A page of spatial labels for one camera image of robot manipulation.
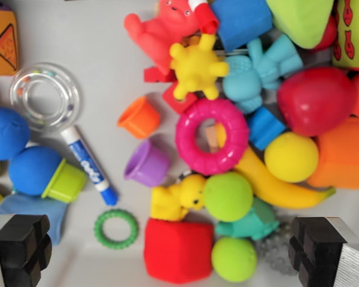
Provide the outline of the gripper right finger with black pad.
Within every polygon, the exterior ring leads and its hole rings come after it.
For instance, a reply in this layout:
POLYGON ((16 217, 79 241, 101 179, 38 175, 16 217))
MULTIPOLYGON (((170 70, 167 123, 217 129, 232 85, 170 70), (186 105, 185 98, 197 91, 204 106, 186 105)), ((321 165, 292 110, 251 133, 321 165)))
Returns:
POLYGON ((288 256, 302 286, 359 286, 359 237, 338 217, 298 216, 288 256))

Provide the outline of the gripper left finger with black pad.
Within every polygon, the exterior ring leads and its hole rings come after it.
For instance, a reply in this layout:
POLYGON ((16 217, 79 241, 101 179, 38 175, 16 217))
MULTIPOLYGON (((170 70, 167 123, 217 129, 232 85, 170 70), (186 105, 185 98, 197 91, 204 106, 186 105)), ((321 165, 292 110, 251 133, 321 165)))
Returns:
POLYGON ((0 286, 37 286, 52 242, 47 215, 0 215, 0 286))

